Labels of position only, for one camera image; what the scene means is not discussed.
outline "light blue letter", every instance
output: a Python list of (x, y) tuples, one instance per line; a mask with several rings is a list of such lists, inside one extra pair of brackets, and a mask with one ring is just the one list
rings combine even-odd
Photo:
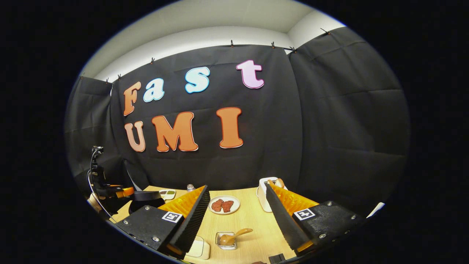
[(152, 100), (159, 100), (165, 95), (163, 91), (163, 79), (156, 78), (151, 80), (146, 86), (146, 92), (144, 93), (144, 101), (151, 102)]
[(199, 93), (207, 89), (210, 75), (210, 70), (207, 67), (193, 68), (186, 73), (186, 92)]

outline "peach letter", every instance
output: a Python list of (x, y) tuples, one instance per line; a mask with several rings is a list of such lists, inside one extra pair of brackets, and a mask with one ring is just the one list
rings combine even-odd
[(223, 140), (220, 142), (222, 148), (237, 148), (242, 146), (242, 139), (238, 134), (238, 116), (241, 109), (237, 107), (222, 108), (217, 111), (221, 119), (221, 131)]
[(138, 141), (140, 144), (135, 143), (134, 134), (132, 132), (132, 124), (128, 123), (124, 125), (125, 131), (127, 131), (127, 138), (129, 139), (129, 144), (133, 150), (136, 152), (143, 152), (145, 150), (145, 139), (144, 133), (142, 131), (144, 123), (142, 121), (135, 122), (135, 128), (137, 129)]
[(178, 140), (180, 151), (196, 151), (199, 146), (194, 142), (192, 135), (192, 119), (194, 113), (182, 112), (179, 113), (174, 122), (174, 128), (166, 120), (164, 116), (155, 116), (151, 122), (155, 125), (156, 137), (158, 139), (158, 146), (156, 150), (159, 152), (166, 152), (169, 150), (165, 141), (169, 144), (172, 150), (176, 150)]
[(128, 114), (134, 111), (135, 107), (132, 105), (132, 103), (135, 103), (137, 101), (137, 92), (135, 92), (134, 90), (140, 90), (141, 86), (142, 85), (140, 84), (140, 82), (136, 82), (134, 85), (124, 91), (124, 116), (127, 116)]

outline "small glass bottle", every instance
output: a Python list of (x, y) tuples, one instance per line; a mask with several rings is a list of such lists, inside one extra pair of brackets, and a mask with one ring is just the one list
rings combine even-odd
[(194, 186), (192, 184), (188, 184), (187, 185), (187, 192), (192, 192), (193, 190), (195, 190)]

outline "meat slice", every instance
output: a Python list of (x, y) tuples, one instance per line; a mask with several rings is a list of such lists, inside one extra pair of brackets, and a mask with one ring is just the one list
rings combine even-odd
[(228, 213), (230, 211), (230, 208), (233, 206), (234, 201), (226, 201), (221, 204), (221, 207), (223, 208), (224, 213)]
[(215, 212), (220, 212), (221, 211), (221, 205), (223, 203), (222, 199), (218, 199), (216, 202), (212, 203), (212, 209)]

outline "black fabric curtain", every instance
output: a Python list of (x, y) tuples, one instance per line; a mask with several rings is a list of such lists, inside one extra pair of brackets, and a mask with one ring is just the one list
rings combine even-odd
[[(73, 175), (83, 178), (91, 147), (100, 145), (105, 153), (98, 163), (117, 184), (129, 184), (131, 174), (142, 188), (207, 184), (223, 190), (256, 187), (260, 178), (273, 176), (317, 202), (334, 200), (367, 216), (386, 201), (402, 174), (410, 137), (406, 99), (387, 63), (365, 40), (347, 27), (330, 33), (289, 55), (270, 46), (208, 47), (149, 62), (113, 84), (80, 79), (65, 125)], [(236, 69), (248, 60), (262, 67), (255, 72), (265, 82), (259, 89), (248, 88)], [(188, 93), (186, 74), (200, 67), (209, 70), (209, 85)], [(156, 78), (163, 79), (164, 95), (145, 101), (147, 85)], [(124, 116), (124, 92), (137, 82), (134, 109)], [(242, 111), (241, 147), (219, 145), (217, 110), (226, 107)], [(181, 112), (194, 114), (198, 150), (157, 151), (152, 119), (164, 116), (173, 127)], [(124, 129), (134, 126), (138, 144), (138, 121), (143, 152), (132, 149)]]
[(132, 186), (111, 127), (111, 87), (111, 83), (82, 77), (76, 82), (68, 99), (64, 124), (66, 152), (72, 175), (85, 196), (91, 193), (86, 176), (90, 169), (93, 146), (104, 147), (104, 154), (98, 157), (97, 162), (105, 168), (108, 182)]
[[(261, 65), (259, 89), (244, 85), (236, 66), (247, 60)], [(199, 93), (185, 90), (186, 73), (207, 67), (208, 87)], [(161, 99), (143, 100), (147, 84), (164, 80)], [(141, 83), (134, 110), (124, 116), (124, 91)], [(222, 125), (217, 110), (240, 108), (239, 148), (221, 148)], [(173, 126), (181, 112), (192, 112), (192, 134), (197, 151), (157, 151), (155, 116), (164, 116)], [(185, 189), (187, 184), (211, 190), (256, 187), (260, 178), (279, 177), (294, 190), (298, 181), (302, 150), (300, 100), (295, 77), (283, 49), (266, 46), (208, 47), (187, 51), (148, 63), (114, 82), (111, 99), (112, 126), (124, 158), (141, 166), (151, 185)], [(143, 122), (146, 149), (134, 151), (125, 124)], [(133, 128), (136, 143), (137, 130)]]
[(290, 53), (301, 100), (298, 193), (367, 216), (385, 202), (406, 162), (410, 120), (397, 77), (347, 27)]

